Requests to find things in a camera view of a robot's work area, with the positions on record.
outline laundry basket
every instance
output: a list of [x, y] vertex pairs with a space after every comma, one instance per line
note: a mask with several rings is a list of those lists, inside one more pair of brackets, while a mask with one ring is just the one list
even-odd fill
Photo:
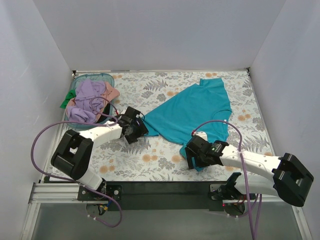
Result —
[[[99, 74], [83, 74], [78, 76], [72, 81], [72, 84], [70, 86], [70, 90], [76, 89], [81, 82], [83, 82], [86, 79], [90, 79], [91, 81], [104, 81], [108, 82], [111, 87], [115, 87], [115, 80], [114, 78], [107, 74], [107, 73], [99, 73]], [[113, 107], [108, 103], [107, 106], [104, 108], [103, 113], [110, 115], [113, 112]], [[97, 123], [99, 124], [105, 124], [108, 121], [109, 118], [106, 118], [104, 116], [101, 116]], [[64, 120], [69, 121], [69, 118], [67, 116], [67, 111], [64, 113]], [[88, 126], [88, 125], [83, 125], [83, 124], [77, 124], [77, 123], [68, 123], [68, 125], [77, 130], [87, 130], [87, 129], [92, 129], [94, 126]]]

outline white wall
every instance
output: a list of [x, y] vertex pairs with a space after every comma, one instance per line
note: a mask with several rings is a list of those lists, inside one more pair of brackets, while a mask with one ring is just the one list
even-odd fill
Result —
[[251, 66], [285, 0], [34, 0], [72, 70]]
[[287, 0], [252, 64], [277, 155], [295, 154], [315, 177], [303, 211], [320, 239], [320, 1]]
[[[0, 0], [0, 239], [20, 238], [40, 174], [30, 161], [36, 134], [62, 116], [71, 71], [32, 0]], [[41, 138], [44, 165], [53, 131]]]

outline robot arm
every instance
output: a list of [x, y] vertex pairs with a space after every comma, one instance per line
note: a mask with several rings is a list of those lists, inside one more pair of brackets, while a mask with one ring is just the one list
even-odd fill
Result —
[[[196, 133], [187, 143], [185, 151], [189, 169], [216, 164], [242, 168], [236, 147], [223, 141], [210, 143], [204, 132]], [[266, 156], [249, 151], [242, 154], [247, 170], [257, 174], [248, 178], [250, 193], [279, 196], [297, 207], [305, 204], [314, 177], [294, 155]], [[245, 193], [244, 176], [236, 172], [211, 195], [215, 199], [232, 200]]]
[[[140, 111], [128, 107], [113, 126], [80, 132], [68, 130], [55, 150], [51, 164], [77, 182], [106, 193], [106, 181], [89, 168], [92, 149], [121, 137], [129, 144], [138, 141], [139, 137], [148, 133], [139, 115]], [[223, 141], [210, 143], [204, 132], [196, 133], [187, 143], [185, 151], [189, 169], [216, 164], [242, 168], [236, 147]], [[277, 157], [244, 151], [243, 156], [247, 170], [257, 174], [249, 176], [250, 193], [279, 196], [297, 207], [304, 205], [314, 177], [294, 155], [286, 153], [283, 157]], [[226, 184], [209, 194], [217, 200], [234, 200], [245, 193], [244, 176], [235, 172]]]

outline floral tablecloth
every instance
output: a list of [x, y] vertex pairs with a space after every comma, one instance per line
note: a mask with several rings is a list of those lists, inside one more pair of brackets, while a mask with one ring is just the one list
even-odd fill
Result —
[[[222, 78], [232, 115], [230, 123], [242, 135], [242, 147], [254, 153], [271, 155], [271, 146], [246, 71], [220, 72], [125, 72], [112, 73], [115, 88], [121, 95], [115, 106], [121, 112], [127, 106], [147, 114], [183, 89], [198, 84], [200, 79]], [[61, 135], [68, 129], [64, 126]], [[228, 143], [238, 145], [238, 134], [229, 127]], [[107, 181], [225, 181], [239, 169], [209, 166], [203, 171], [188, 170], [187, 161], [179, 154], [181, 145], [163, 137], [141, 137], [126, 145], [123, 139], [107, 142], [94, 149], [89, 166]], [[52, 173], [64, 176], [54, 167]]]

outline pile of clothes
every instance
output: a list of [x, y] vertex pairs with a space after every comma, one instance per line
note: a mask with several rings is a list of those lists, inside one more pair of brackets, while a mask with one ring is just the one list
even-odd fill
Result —
[[100, 113], [107, 106], [108, 101], [111, 102], [112, 99], [119, 95], [120, 92], [108, 82], [92, 81], [86, 78], [76, 89], [68, 92], [60, 107], [66, 108], [66, 115], [69, 121], [96, 123], [101, 116]]

